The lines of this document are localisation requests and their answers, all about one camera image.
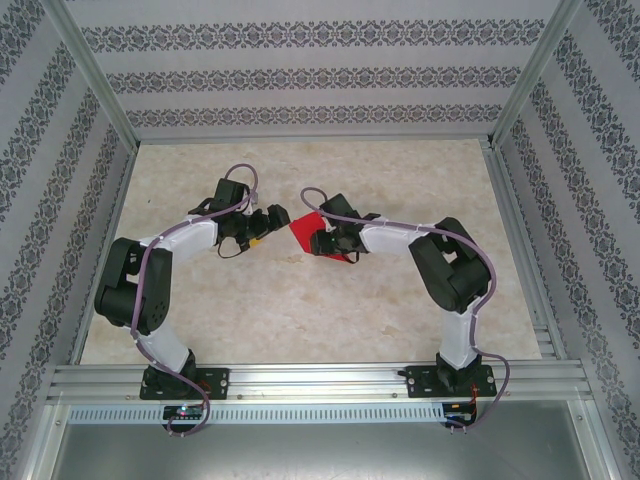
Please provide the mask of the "red square paper sheet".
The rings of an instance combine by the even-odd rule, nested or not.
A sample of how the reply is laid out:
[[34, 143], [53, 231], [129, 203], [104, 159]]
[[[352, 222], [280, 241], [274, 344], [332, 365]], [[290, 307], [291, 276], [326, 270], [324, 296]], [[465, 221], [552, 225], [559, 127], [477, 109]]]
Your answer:
[[316, 212], [304, 215], [289, 225], [295, 239], [305, 253], [353, 264], [354, 261], [340, 251], [327, 223]]

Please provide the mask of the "grey metal sheet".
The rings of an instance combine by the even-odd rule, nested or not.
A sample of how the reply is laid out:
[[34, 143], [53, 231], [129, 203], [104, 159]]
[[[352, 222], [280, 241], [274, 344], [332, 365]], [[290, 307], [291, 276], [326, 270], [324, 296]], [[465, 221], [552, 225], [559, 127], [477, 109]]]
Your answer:
[[52, 480], [591, 480], [566, 431], [456, 435], [433, 424], [68, 428]]

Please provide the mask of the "left controller circuit board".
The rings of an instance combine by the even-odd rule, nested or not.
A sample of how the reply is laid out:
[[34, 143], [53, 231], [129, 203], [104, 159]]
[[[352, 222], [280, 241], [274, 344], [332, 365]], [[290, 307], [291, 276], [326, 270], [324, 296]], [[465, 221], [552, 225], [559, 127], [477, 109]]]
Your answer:
[[201, 421], [205, 409], [201, 405], [170, 405], [163, 409], [163, 419], [165, 421]]

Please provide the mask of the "controller circuit board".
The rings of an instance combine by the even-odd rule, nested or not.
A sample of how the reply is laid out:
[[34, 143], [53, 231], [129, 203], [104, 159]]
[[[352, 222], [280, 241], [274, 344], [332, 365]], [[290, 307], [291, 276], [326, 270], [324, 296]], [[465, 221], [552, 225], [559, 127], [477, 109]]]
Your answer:
[[165, 421], [201, 421], [205, 409], [201, 405], [170, 405], [163, 409], [163, 419]]
[[476, 419], [477, 406], [475, 402], [445, 403], [443, 411], [447, 418], [452, 418], [460, 423], [470, 423]]

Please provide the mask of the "right controller circuit board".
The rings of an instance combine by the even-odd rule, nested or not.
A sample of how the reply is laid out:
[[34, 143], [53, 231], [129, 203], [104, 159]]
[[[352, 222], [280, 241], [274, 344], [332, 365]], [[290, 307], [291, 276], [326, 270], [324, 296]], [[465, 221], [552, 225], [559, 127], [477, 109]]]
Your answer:
[[475, 402], [445, 403], [443, 411], [447, 418], [452, 418], [460, 423], [470, 423], [476, 419], [477, 406]]

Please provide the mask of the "aluminium back rail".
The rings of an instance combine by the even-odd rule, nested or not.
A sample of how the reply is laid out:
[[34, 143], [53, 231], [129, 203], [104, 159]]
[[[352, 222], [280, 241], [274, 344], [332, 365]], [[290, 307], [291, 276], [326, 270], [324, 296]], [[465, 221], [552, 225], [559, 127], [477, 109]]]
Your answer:
[[316, 142], [383, 142], [383, 141], [462, 141], [477, 140], [482, 147], [491, 145], [488, 134], [393, 134], [393, 135], [253, 135], [167, 137], [142, 139], [140, 146], [188, 144], [241, 144], [241, 143], [316, 143]]

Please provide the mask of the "aluminium side rail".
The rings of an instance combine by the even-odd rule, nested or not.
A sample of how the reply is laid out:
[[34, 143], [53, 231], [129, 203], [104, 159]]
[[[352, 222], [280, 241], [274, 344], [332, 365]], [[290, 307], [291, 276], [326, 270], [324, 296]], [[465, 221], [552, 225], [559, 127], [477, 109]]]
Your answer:
[[568, 360], [507, 169], [487, 138], [480, 139], [480, 146], [541, 355]]
[[91, 284], [87, 291], [85, 304], [81, 312], [80, 321], [72, 338], [71, 348], [68, 352], [66, 360], [67, 365], [79, 365], [82, 359], [86, 340], [89, 334], [91, 322], [95, 313], [94, 299], [97, 293], [101, 275], [107, 261], [111, 243], [114, 240], [117, 227], [120, 221], [122, 210], [124, 207], [127, 189], [129, 187], [131, 176], [134, 170], [136, 158], [139, 153], [140, 146], [128, 154], [123, 170], [119, 177], [115, 197], [109, 210], [104, 235], [101, 238], [101, 248], [99, 256], [96, 259], [95, 268], [91, 277]]

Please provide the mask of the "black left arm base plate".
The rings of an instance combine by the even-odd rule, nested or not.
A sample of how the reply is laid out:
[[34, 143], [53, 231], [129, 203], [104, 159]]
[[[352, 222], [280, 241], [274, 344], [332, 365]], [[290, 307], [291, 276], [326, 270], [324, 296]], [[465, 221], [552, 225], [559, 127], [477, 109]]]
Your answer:
[[[210, 400], [225, 400], [229, 386], [229, 369], [196, 369], [193, 383], [202, 389]], [[141, 400], [202, 400], [202, 394], [175, 376], [161, 372], [151, 366], [143, 373], [139, 391]]]

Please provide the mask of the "aluminium mounting rail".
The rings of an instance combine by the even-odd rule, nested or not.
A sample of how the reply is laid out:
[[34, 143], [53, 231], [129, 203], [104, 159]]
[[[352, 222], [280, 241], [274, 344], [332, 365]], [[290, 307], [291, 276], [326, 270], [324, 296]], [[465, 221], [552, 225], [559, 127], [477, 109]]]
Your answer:
[[[229, 365], [229, 402], [348, 403], [407, 401], [404, 363], [240, 364]], [[514, 361], [510, 375], [493, 362], [493, 380], [502, 399], [587, 400], [594, 397], [577, 360]], [[142, 365], [60, 366], [54, 370], [46, 401], [54, 403], [137, 402]]]

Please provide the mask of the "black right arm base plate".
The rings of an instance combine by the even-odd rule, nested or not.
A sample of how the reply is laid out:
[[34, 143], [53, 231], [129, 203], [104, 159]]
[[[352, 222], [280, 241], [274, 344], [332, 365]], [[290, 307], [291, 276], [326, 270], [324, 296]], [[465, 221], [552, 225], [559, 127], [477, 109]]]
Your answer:
[[460, 371], [436, 365], [411, 365], [399, 374], [405, 378], [410, 398], [493, 398], [497, 395], [493, 370], [480, 365]]

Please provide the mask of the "aluminium frame post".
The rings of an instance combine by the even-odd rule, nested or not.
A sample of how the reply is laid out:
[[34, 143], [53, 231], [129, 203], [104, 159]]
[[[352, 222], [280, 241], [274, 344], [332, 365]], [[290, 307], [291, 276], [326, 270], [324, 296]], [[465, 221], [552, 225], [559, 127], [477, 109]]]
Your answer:
[[525, 101], [553, 56], [553, 51], [569, 27], [581, 3], [582, 0], [558, 1], [548, 24], [507, 99], [494, 129], [489, 135], [489, 143], [493, 150], [496, 150], [507, 137]]
[[40, 1], [127, 150], [137, 152], [140, 139], [65, 1]]

